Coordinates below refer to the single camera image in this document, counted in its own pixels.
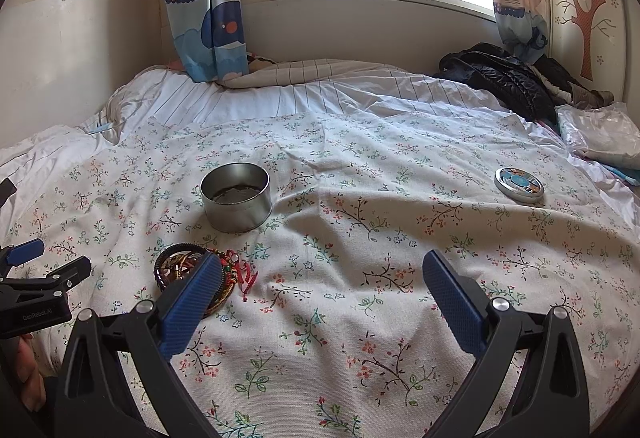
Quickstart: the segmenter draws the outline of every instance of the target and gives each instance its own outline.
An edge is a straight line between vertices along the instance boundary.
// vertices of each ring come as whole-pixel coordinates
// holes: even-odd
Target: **flower pattern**
[[[489,297],[532,312],[565,307],[590,365],[596,418],[640,360],[631,323],[640,318],[638,244],[591,182],[534,144],[515,115],[447,111],[296,114],[208,129],[150,119],[43,190],[6,243],[46,241],[46,255],[17,270],[25,277],[89,257],[94,273],[69,301],[74,313],[91,304],[99,315],[156,299],[149,270],[170,244],[235,249],[259,274],[247,301],[233,292],[172,360],[226,436],[274,436],[292,405],[300,421],[319,423],[304,429],[312,436],[393,434],[399,421],[420,436],[462,382],[454,364],[468,360],[422,280],[432,248]],[[493,186],[491,167],[507,147],[545,175],[540,205],[515,205]],[[269,168],[273,212],[249,233],[218,233],[203,221],[201,166],[236,161],[236,150]],[[36,336],[44,357],[59,363],[71,328]],[[123,364],[135,378],[132,361]],[[518,371],[514,359],[490,423]],[[315,379],[311,395],[302,378]],[[131,386],[149,411],[142,385]],[[372,418],[383,407],[401,411]]]

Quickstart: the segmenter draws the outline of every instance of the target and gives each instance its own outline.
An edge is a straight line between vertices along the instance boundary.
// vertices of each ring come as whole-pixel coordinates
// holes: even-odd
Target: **metal tin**
[[[259,227],[271,214],[269,174],[252,163],[229,163],[213,169],[200,184],[211,226],[228,233]]]
[[[503,194],[522,203],[535,203],[545,194],[545,187],[539,179],[514,167],[496,170],[495,185]]]

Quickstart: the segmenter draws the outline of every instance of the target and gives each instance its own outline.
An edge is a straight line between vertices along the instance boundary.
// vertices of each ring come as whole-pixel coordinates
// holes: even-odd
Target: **bracelet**
[[[247,295],[258,277],[254,266],[240,259],[237,252],[229,249],[226,252],[215,248],[204,248],[192,243],[178,243],[163,250],[154,265],[154,277],[160,291],[175,280],[183,279],[196,266],[198,261],[207,252],[213,252],[220,259],[222,265],[222,285],[214,294],[209,307],[203,315],[208,317],[218,310],[220,306],[229,298],[236,283],[245,284],[244,289],[240,286],[242,300],[247,301]]]

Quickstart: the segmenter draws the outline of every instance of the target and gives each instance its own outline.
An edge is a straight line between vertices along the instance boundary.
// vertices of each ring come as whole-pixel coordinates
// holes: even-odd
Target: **decorated tin lid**
[[[535,203],[545,194],[545,187],[539,179],[513,167],[501,167],[495,171],[495,184],[503,194],[521,203]]]

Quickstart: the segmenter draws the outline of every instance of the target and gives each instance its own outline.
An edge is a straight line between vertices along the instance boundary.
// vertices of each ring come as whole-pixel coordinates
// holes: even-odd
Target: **tree wall decal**
[[[610,37],[609,28],[615,28],[615,24],[611,19],[602,19],[598,23],[593,24],[594,17],[598,9],[608,0],[561,0],[556,3],[556,6],[562,7],[562,17],[556,17],[556,24],[567,24],[571,22],[576,24],[582,31],[582,40],[584,44],[584,51],[582,55],[582,69],[580,70],[580,76],[593,81],[593,73],[591,71],[591,32],[598,30],[604,36]],[[571,16],[568,17],[567,13],[571,10]]]

